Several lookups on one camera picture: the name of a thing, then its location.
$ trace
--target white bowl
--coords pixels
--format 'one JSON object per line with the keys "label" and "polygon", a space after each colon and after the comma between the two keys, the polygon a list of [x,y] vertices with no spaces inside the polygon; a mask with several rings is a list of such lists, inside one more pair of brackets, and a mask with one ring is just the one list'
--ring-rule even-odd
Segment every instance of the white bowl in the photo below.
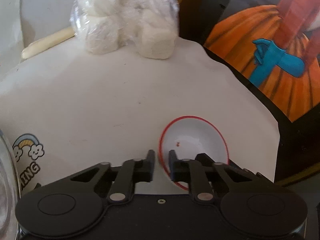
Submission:
{"label": "white bowl", "polygon": [[[168,176],[170,150],[176,151],[178,159],[194,159],[197,154],[206,153],[215,162],[229,164],[228,147],[223,136],[213,124],[197,116],[181,116],[162,132],[158,159]],[[188,189],[186,183],[176,185]]]}

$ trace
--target wooden rolling pin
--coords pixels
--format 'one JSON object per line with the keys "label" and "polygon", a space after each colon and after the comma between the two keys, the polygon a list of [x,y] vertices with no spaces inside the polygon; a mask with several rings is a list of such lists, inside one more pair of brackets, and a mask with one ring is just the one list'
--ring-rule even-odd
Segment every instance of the wooden rolling pin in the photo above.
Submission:
{"label": "wooden rolling pin", "polygon": [[67,39],[70,39],[73,36],[75,36],[75,32],[72,27],[65,28],[29,44],[29,46],[22,51],[21,57],[22,59],[33,57]]}

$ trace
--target plastic bag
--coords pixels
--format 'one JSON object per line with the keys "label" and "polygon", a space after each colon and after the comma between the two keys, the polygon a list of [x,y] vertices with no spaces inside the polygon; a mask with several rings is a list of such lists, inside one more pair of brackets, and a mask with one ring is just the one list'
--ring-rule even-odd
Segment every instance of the plastic bag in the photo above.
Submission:
{"label": "plastic bag", "polygon": [[179,33],[178,12],[177,0],[76,0],[70,22],[94,54],[133,41],[144,57],[165,59]]}

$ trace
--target silver rivet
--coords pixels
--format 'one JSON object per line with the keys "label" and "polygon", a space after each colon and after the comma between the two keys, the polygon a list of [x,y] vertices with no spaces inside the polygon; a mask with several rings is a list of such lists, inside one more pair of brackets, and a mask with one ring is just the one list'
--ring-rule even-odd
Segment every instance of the silver rivet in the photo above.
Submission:
{"label": "silver rivet", "polygon": [[125,199],[125,194],[122,193],[113,193],[110,195],[110,199],[113,201],[121,201]]}
{"label": "silver rivet", "polygon": [[165,201],[165,199],[158,199],[158,204],[164,204],[164,203],[166,203],[166,201]]}
{"label": "silver rivet", "polygon": [[209,200],[213,199],[213,195],[211,193],[203,192],[203,193],[198,194],[197,198],[202,201],[209,201]]}

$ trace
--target blue glove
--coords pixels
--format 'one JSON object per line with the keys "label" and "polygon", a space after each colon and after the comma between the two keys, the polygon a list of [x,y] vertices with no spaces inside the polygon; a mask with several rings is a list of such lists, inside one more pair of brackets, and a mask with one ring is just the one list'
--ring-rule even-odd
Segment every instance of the blue glove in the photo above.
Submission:
{"label": "blue glove", "polygon": [[257,39],[252,43],[257,47],[254,52],[257,67],[249,77],[249,81],[256,87],[261,85],[276,65],[294,77],[300,77],[303,74],[305,69],[303,61],[286,53],[284,49],[280,49],[273,41]]}

